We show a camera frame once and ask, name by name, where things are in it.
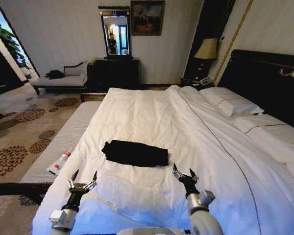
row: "green leaves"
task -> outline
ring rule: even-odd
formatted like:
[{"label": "green leaves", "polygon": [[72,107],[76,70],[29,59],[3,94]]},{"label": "green leaves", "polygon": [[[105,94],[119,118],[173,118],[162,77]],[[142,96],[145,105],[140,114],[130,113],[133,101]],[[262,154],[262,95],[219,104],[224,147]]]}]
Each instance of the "green leaves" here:
[{"label": "green leaves", "polygon": [[2,40],[3,44],[10,52],[11,56],[20,68],[26,67],[27,69],[29,69],[29,67],[27,67],[26,65],[24,56],[20,54],[20,45],[17,44],[13,38],[15,38],[15,35],[8,30],[2,28],[0,24],[0,39]]}]

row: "wooden cabinet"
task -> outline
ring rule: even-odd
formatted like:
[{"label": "wooden cabinet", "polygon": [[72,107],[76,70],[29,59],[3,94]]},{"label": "wooden cabinet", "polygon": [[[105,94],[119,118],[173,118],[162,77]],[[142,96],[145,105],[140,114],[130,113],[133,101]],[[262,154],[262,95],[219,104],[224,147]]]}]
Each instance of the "wooden cabinet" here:
[{"label": "wooden cabinet", "polygon": [[22,85],[23,83],[0,52],[0,94]]},{"label": "wooden cabinet", "polygon": [[137,89],[139,87],[139,59],[96,59],[91,69],[88,87],[91,91],[107,91],[110,87]]}]

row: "painting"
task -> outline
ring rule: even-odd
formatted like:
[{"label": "painting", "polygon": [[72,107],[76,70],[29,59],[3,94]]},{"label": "painting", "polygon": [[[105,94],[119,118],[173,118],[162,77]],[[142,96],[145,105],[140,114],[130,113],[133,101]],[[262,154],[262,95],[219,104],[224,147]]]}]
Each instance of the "painting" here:
[{"label": "painting", "polygon": [[161,35],[165,1],[131,1],[132,35]]}]

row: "mirror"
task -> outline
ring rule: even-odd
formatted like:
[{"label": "mirror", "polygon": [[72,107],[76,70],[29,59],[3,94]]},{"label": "mirror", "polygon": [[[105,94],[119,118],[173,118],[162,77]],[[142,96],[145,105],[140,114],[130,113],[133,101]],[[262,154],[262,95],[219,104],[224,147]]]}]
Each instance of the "mirror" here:
[{"label": "mirror", "polygon": [[129,41],[129,7],[99,6],[108,58],[131,55]]}]

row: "lampshade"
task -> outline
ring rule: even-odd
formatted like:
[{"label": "lampshade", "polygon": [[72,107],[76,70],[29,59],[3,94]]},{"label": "lampshade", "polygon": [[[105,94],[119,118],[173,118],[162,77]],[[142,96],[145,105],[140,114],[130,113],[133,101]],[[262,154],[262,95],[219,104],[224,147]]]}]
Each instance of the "lampshade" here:
[{"label": "lampshade", "polygon": [[194,57],[215,59],[217,57],[217,38],[205,38]]}]

